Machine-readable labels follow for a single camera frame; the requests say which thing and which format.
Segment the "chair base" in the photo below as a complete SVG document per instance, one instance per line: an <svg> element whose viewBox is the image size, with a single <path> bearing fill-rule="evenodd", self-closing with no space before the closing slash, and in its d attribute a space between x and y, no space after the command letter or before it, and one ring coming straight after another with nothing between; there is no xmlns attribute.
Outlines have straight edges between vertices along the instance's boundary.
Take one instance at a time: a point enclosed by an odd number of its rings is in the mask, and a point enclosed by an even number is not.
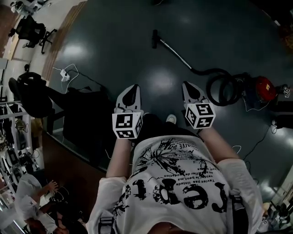
<svg viewBox="0 0 293 234"><path fill-rule="evenodd" d="M44 54L44 47L45 47L45 43L49 42L50 44L52 44L51 41L49 41L49 37L52 35L53 32L57 32L57 29L54 29L50 32L46 32L45 37L40 41L39 45L42 46L42 54Z"/></svg>

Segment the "white power adapter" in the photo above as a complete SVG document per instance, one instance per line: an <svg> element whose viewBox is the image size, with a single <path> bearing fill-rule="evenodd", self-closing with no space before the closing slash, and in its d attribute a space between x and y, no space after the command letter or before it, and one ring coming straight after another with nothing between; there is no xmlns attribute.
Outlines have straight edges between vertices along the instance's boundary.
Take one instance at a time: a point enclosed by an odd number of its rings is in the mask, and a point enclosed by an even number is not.
<svg viewBox="0 0 293 234"><path fill-rule="evenodd" d="M69 81L70 75L64 69L61 70L60 75L62 76L62 82Z"/></svg>

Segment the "vacuum nozzle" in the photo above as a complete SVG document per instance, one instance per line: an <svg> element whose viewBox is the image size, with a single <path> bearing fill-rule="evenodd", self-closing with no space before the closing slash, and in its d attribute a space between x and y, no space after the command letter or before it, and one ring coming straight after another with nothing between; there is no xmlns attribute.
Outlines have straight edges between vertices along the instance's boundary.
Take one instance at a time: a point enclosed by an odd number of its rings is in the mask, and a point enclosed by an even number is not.
<svg viewBox="0 0 293 234"><path fill-rule="evenodd" d="M160 37L157 35L157 29L152 31L152 48L157 48L157 43L160 40Z"/></svg>

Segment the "shiny floor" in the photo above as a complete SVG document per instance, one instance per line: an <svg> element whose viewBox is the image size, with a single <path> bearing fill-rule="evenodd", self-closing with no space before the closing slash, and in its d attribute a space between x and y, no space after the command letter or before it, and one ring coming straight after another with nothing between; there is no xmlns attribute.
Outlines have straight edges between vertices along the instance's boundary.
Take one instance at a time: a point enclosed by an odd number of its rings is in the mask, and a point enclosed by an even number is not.
<svg viewBox="0 0 293 234"><path fill-rule="evenodd" d="M126 87L139 84L145 112L162 120L173 113L184 128L182 82L193 82L205 90L209 77L191 73L163 46L152 49L153 29L197 69L219 67L231 74L266 76L274 85L291 84L292 55L279 39L274 22L248 0L165 0L158 6L150 2L89 0L54 66L74 63L79 71L106 86L113 101ZM61 91L56 70L50 86ZM70 86L98 89L82 76ZM242 146L241 157L263 138L273 115L266 109L246 112L241 99L231 106L216 107L216 113L214 128L232 146ZM270 200L293 163L293 130L269 131L247 159L264 201Z"/></svg>

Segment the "white shoe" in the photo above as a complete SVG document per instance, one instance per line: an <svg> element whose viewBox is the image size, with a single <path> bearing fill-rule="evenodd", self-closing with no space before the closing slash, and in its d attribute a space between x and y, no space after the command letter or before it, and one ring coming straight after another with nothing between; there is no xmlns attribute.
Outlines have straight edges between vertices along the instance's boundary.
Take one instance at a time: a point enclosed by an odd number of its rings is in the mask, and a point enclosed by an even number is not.
<svg viewBox="0 0 293 234"><path fill-rule="evenodd" d="M176 124L176 121L177 121L177 118L175 115L168 115L167 119L166 119L166 122L171 122L173 124Z"/></svg>

